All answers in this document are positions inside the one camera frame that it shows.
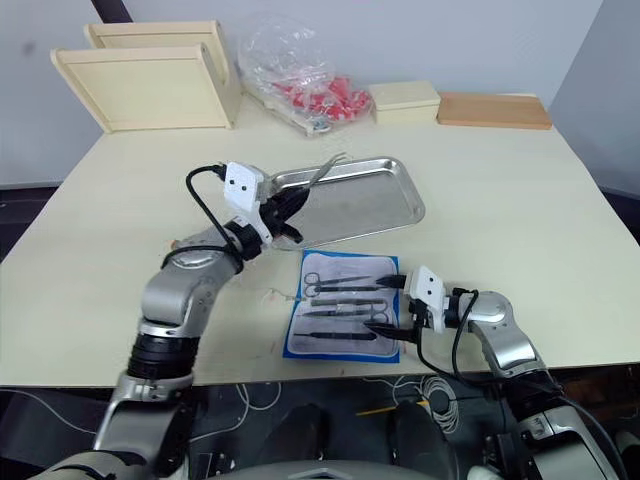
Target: cream wooden box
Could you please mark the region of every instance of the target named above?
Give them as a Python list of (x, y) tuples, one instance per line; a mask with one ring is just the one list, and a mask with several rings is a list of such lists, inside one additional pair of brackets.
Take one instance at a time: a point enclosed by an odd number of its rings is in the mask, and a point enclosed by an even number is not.
[(436, 123), (440, 96), (427, 81), (371, 85), (376, 123)]
[(95, 50), (54, 50), (105, 132), (233, 128), (241, 86), (218, 22), (87, 25)]

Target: surgical instrument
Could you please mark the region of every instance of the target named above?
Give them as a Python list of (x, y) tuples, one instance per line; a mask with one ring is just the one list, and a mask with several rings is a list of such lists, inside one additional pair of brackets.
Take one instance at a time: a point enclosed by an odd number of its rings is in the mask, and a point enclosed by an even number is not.
[(370, 278), (370, 275), (358, 275), (358, 276), (352, 276), (352, 277), (330, 278), (329, 280), (322, 280), (318, 272), (309, 272), (304, 276), (304, 283), (306, 284), (306, 287), (304, 289), (304, 296), (316, 297), (318, 293), (323, 291), (339, 292), (341, 290), (325, 290), (325, 289), (326, 288), (342, 288), (342, 287), (326, 287), (325, 285), (336, 285), (338, 283), (356, 282), (358, 280), (364, 280), (365, 278)]
[(339, 305), (384, 305), (381, 311), (387, 309), (389, 304), (384, 298), (314, 298), (312, 307), (329, 307)]
[(325, 340), (362, 340), (370, 342), (378, 336), (373, 333), (342, 333), (342, 332), (311, 332), (311, 333), (294, 333), (296, 337), (312, 337)]
[(338, 317), (341, 319), (347, 319), (349, 317), (362, 317), (363, 315), (367, 315), (367, 320), (365, 321), (380, 320), (385, 323), (389, 321), (389, 316), (385, 313), (384, 310), (354, 310), (351, 312), (341, 312), (339, 310), (318, 310), (302, 314), (303, 317)]
[(336, 163), (346, 159), (347, 154), (345, 152), (337, 153), (336, 155), (331, 157), (324, 165), (322, 165), (318, 169), (315, 175), (311, 177), (311, 180), (309, 180), (309, 183), (307, 183), (305, 188), (309, 189), (313, 187), (316, 183), (318, 183), (320, 179), (322, 179), (322, 177), (329, 173), (329, 170), (331, 170)]
[(343, 287), (336, 287), (336, 286), (329, 286), (329, 287), (323, 287), (323, 286), (319, 286), (316, 287), (315, 285), (307, 285), (307, 287), (304, 289), (304, 295), (305, 297), (317, 297), (318, 294), (320, 293), (325, 293), (325, 292), (376, 292), (380, 289), (383, 288), (388, 288), (388, 287), (383, 287), (380, 285), (364, 285), (364, 286), (343, 286)]

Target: plastic bag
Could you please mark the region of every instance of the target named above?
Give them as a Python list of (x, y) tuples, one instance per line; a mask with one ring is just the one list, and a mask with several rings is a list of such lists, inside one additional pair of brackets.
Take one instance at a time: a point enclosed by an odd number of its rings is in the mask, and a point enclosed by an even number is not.
[(238, 65), (247, 91), (309, 135), (367, 114), (372, 100), (337, 75), (317, 36), (287, 17), (269, 15), (241, 40)]

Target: stainless steel tray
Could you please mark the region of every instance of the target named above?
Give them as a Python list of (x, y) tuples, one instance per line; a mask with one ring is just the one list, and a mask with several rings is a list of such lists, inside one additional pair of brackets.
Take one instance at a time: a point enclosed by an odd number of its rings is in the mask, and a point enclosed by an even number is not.
[[(320, 167), (281, 172), (272, 177), (274, 193), (309, 183)], [(304, 240), (278, 238), (281, 250), (301, 250), (418, 223), (425, 208), (407, 170), (391, 157), (334, 165), (311, 188), (309, 200), (288, 223)]]

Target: table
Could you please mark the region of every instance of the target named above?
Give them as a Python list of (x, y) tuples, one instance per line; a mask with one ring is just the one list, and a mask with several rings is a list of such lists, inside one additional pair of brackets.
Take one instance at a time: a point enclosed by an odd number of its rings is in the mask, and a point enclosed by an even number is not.
[[(346, 151), (401, 160), (426, 205), (419, 224), (327, 245), (428, 265), (449, 285), (493, 289), (550, 367), (640, 360), (640, 249), (554, 129), (376, 126), (310, 140), (248, 99), (238, 128), (104, 135), (0, 267), (0, 384), (112, 386), (126, 367), (139, 301), (174, 239), (208, 226), (184, 187), (220, 161), (271, 173)], [(197, 188), (223, 220), (222, 182)], [(425, 373), (397, 365), (282, 358), (301, 254), (268, 251), (218, 297), (196, 362), (199, 384)], [(452, 332), (425, 338), (447, 365)], [(465, 335), (463, 369), (486, 368)]]

